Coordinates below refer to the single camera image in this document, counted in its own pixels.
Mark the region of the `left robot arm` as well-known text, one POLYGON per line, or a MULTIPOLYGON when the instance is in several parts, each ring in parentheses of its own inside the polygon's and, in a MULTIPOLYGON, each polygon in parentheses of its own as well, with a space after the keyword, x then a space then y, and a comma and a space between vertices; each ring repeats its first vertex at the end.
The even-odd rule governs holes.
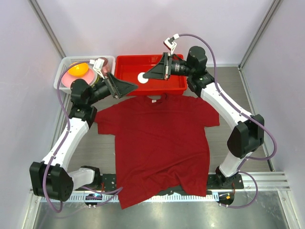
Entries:
POLYGON ((72 192, 87 186, 97 190, 102 183, 100 170, 96 167, 82 166, 67 172, 67 168, 80 140, 91 128, 97 114, 94 103, 108 97, 122 98, 137 89, 137 85, 119 80, 112 73, 95 86, 84 79, 71 84, 72 108, 65 113, 67 124, 51 151, 41 162, 30 166, 30 178, 35 195, 44 197, 48 202, 67 201, 72 192))

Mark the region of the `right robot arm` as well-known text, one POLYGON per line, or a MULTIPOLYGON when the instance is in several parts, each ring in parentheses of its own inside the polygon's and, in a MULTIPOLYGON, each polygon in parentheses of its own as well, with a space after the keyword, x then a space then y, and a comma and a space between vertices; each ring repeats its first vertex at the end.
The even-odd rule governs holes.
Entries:
POLYGON ((229 153, 216 169, 215 182, 220 188, 230 187, 247 156, 264 142, 264 118, 241 108, 215 82, 206 69, 207 56, 199 46, 189 49, 186 60, 163 53, 161 60, 143 74, 144 79, 168 80, 171 75, 186 76, 187 84, 202 100, 224 118, 232 132, 227 141, 229 153))

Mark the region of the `red t-shirt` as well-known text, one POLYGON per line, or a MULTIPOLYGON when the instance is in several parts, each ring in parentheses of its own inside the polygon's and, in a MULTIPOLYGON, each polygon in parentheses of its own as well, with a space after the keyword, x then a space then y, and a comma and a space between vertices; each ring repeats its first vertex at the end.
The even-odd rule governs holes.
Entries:
POLYGON ((95 122, 100 135, 115 137, 121 208, 175 186, 189 195, 206 195, 210 150, 205 129, 220 120, 201 98, 137 96, 99 111, 95 122))

